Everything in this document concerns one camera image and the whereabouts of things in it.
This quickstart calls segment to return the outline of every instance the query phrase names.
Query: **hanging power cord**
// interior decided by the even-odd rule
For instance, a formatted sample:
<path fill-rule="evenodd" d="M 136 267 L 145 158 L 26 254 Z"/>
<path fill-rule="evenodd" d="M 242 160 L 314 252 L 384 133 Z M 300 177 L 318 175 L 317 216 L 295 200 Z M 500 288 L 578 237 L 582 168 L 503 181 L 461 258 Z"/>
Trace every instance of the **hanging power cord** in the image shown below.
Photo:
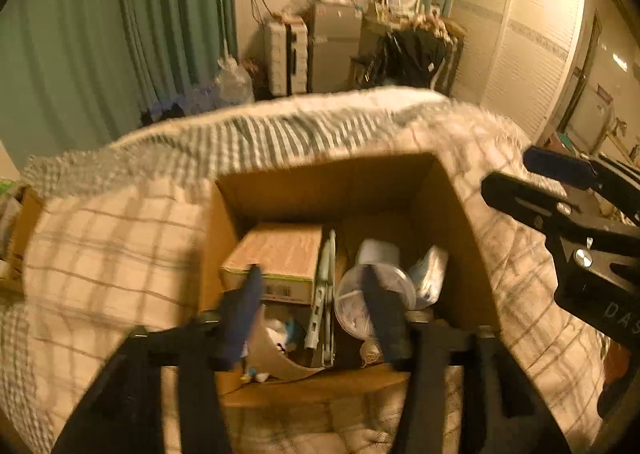
<path fill-rule="evenodd" d="M 273 15 L 271 9 L 268 7 L 267 2 L 265 0 L 261 1 L 264 7 L 267 9 L 267 12 L 269 12 L 271 18 L 274 18 L 275 16 Z M 265 23 L 260 12 L 260 4 L 258 4 L 257 0 L 249 0 L 249 2 L 251 2 L 251 16 L 254 18 L 255 22 L 263 26 Z"/>

